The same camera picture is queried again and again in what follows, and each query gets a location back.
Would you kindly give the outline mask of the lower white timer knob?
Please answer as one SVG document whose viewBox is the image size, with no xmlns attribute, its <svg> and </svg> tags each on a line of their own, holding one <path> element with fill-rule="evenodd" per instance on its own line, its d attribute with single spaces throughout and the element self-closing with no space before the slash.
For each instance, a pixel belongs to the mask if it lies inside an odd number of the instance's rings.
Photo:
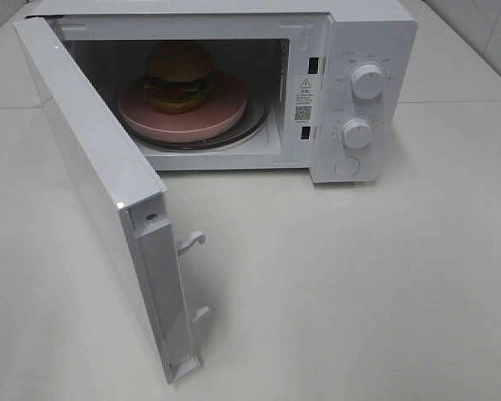
<svg viewBox="0 0 501 401">
<path fill-rule="evenodd" d="M 366 119 L 350 119 L 342 127 L 342 142 L 353 150 L 358 150 L 371 142 L 372 127 Z"/>
</svg>

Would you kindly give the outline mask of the pink round plate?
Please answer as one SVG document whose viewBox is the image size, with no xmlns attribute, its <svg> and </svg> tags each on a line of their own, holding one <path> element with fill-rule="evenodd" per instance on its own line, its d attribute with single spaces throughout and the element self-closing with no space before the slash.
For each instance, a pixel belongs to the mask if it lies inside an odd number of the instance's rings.
<svg viewBox="0 0 501 401">
<path fill-rule="evenodd" d="M 124 122 L 138 135 L 168 143 L 207 140 L 235 126 L 247 106 L 244 84 L 230 74 L 215 71 L 213 90 L 198 109 L 183 114 L 165 114 L 147 103 L 142 84 L 135 81 L 118 97 Z"/>
</svg>

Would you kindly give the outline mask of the white microwave oven body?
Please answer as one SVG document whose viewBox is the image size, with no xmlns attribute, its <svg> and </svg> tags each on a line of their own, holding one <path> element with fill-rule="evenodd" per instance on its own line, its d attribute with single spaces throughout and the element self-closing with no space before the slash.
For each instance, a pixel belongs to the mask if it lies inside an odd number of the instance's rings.
<svg viewBox="0 0 501 401">
<path fill-rule="evenodd" d="M 305 169 L 316 183 L 377 178 L 418 28 L 397 1 L 43 1 L 27 18 L 53 27 L 126 132 L 118 93 L 165 40 L 200 42 L 246 86 L 247 105 L 269 106 L 252 137 L 216 150 L 158 149 L 127 132 L 154 169 Z M 383 91 L 358 99 L 350 75 L 370 62 L 385 71 Z M 342 127 L 356 118 L 372 139 L 353 150 Z M 346 156 L 361 162 L 351 178 L 334 171 Z"/>
</svg>

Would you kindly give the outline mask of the round white door button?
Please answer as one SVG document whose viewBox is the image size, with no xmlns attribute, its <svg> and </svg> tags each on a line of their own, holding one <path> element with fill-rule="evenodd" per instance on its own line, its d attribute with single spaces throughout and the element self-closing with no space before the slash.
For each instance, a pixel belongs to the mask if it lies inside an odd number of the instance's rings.
<svg viewBox="0 0 501 401">
<path fill-rule="evenodd" d="M 358 174 L 361 168 L 361 162 L 356 157 L 346 156 L 339 160 L 334 166 L 334 171 L 337 175 L 351 178 Z"/>
</svg>

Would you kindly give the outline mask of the upper white power knob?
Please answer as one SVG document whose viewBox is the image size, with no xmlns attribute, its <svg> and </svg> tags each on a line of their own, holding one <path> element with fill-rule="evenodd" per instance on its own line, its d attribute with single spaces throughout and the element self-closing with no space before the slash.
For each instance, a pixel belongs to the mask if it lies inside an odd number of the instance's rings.
<svg viewBox="0 0 501 401">
<path fill-rule="evenodd" d="M 352 92 L 358 99 L 374 99 L 383 91 L 385 71 L 378 63 L 362 63 L 352 70 L 350 80 Z"/>
</svg>

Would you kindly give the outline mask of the white microwave door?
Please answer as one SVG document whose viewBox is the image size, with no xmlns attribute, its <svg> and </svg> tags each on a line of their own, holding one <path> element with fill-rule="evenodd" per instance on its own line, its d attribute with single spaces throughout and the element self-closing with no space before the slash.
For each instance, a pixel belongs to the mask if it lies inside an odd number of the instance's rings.
<svg viewBox="0 0 501 401">
<path fill-rule="evenodd" d="M 202 231 L 174 238 L 166 185 L 43 18 L 14 25 L 63 163 L 168 383 L 200 366 L 180 258 Z"/>
</svg>

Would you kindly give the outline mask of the burger with sesame-free bun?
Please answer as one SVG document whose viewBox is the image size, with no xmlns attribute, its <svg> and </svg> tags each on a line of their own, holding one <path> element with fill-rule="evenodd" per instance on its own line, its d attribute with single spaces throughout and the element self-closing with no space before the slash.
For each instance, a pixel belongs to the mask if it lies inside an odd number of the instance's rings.
<svg viewBox="0 0 501 401">
<path fill-rule="evenodd" d="M 201 107 L 214 88 L 214 59 L 194 41 L 163 41 L 150 51 L 142 83 L 144 100 L 165 114 Z"/>
</svg>

